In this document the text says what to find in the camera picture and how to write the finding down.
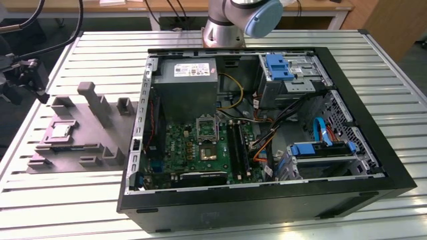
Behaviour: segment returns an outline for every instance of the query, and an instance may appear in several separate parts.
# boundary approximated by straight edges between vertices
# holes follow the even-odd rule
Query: wooden table
[[[170,1],[176,11],[180,11],[177,1]],[[208,16],[208,0],[180,0],[186,15],[189,17]],[[28,18],[34,11],[38,0],[0,0],[6,8],[5,18]],[[150,10],[156,18],[173,17],[174,13],[165,0],[148,0]],[[348,11],[353,9],[349,0],[341,0],[341,3],[329,0],[300,0],[301,16],[306,17],[333,17],[328,29],[337,30],[341,27]],[[40,18],[76,18],[78,11],[77,0],[46,0]],[[297,15],[298,5],[294,2],[284,7],[282,16],[292,17]],[[128,2],[125,5],[100,6],[98,1],[84,2],[85,18],[114,18],[114,17],[148,17],[150,29],[160,30],[160,26],[148,13],[145,2]]]

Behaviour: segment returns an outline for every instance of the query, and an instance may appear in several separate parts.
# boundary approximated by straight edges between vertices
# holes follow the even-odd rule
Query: aluminum table
[[[427,98],[372,37],[354,30],[274,31],[262,39],[245,38],[245,44],[328,47],[417,188],[344,218],[148,235],[116,213],[120,171],[25,173],[53,115],[36,102],[0,163],[0,239],[427,238]],[[137,100],[146,50],[201,45],[198,31],[85,32],[62,51],[48,92],[82,102],[77,85],[92,81],[110,102],[118,97]]]

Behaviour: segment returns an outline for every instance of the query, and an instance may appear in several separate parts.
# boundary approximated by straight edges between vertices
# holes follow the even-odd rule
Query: floor
[[[204,26],[205,19],[189,19],[190,29],[197,30]],[[160,24],[164,29],[172,29],[177,27],[177,18],[161,18]],[[64,27],[58,28],[53,19],[40,19],[38,24],[42,28],[45,41],[41,44],[34,44],[34,49],[42,49],[50,47],[54,44],[64,42],[76,28],[74,19],[64,19]],[[146,18],[116,18],[113,25],[105,24],[102,18],[90,18],[84,20],[82,31],[149,31],[149,22]],[[61,49],[41,56],[41,61],[48,71],[52,70],[57,58],[61,54]],[[398,67],[410,78],[421,92],[427,95],[427,50],[421,48],[421,45],[416,43],[402,60],[397,63]],[[21,126],[22,120],[34,102],[34,97],[18,89],[18,93],[22,96],[21,105],[12,105],[0,99],[0,109],[2,116],[0,119],[0,159],[5,154],[6,147],[10,144],[14,134]]]

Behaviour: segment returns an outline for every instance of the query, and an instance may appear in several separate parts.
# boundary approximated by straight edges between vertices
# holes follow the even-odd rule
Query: white label
[[[269,166],[265,165],[264,172],[268,174],[269,177],[273,176],[273,170],[269,168]]]
[[[284,154],[284,152],[277,150],[276,153],[274,153],[274,157],[276,158],[281,158],[282,154]]]
[[[334,9],[336,10],[350,10],[352,8],[349,6],[337,6]]]
[[[174,65],[173,77],[197,77],[209,75],[210,69],[208,63],[186,63]]]
[[[298,67],[290,67],[290,72],[292,73],[301,73],[302,70]]]
[[[260,101],[257,101],[256,99],[253,100],[253,108],[258,109],[260,107]]]

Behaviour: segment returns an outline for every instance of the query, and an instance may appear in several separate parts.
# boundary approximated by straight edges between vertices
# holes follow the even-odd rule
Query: black cable on table
[[[14,61],[20,61],[20,60],[25,60],[25,59],[30,59],[41,54],[49,53],[62,47],[65,47],[68,44],[73,43],[74,40],[77,39],[78,33],[80,33],[80,29],[81,29],[81,25],[82,25],[82,18],[84,18],[84,5],[82,5],[82,0],[78,0],[78,19],[77,19],[77,26],[74,28],[74,32],[72,37],[64,41],[62,43],[57,44],[56,46],[50,46],[42,50],[26,53],[21,56],[16,56],[14,57]]]
[[[172,8],[172,10],[173,10],[173,12],[174,12],[174,15],[176,15],[176,17],[177,17],[178,23],[180,23],[180,25],[181,25],[181,28],[184,29],[184,28],[185,28],[184,22],[182,22],[182,20],[181,20],[181,17],[180,17],[180,15],[178,15],[178,13],[177,13],[176,10],[174,10],[174,7],[173,7],[173,5],[172,5],[172,3],[170,3],[170,0],[165,0],[165,1],[166,1],[168,5],[170,6],[170,8]]]
[[[186,30],[190,29],[190,23],[188,21],[188,16],[186,16],[186,13],[185,13],[185,10],[184,10],[184,7],[182,7],[182,4],[181,4],[181,1],[180,0],[176,0],[177,4],[178,4],[178,7],[180,7],[180,10],[181,10],[181,13],[184,14],[184,17],[185,17],[185,22],[186,22]]]
[[[44,5],[45,5],[45,0],[40,0],[37,8],[36,8],[32,16],[28,18],[28,20],[24,21],[21,24],[0,27],[0,33],[9,33],[9,32],[14,32],[14,31],[22,30],[30,24],[33,24],[33,22],[36,21],[38,15],[41,13]]]

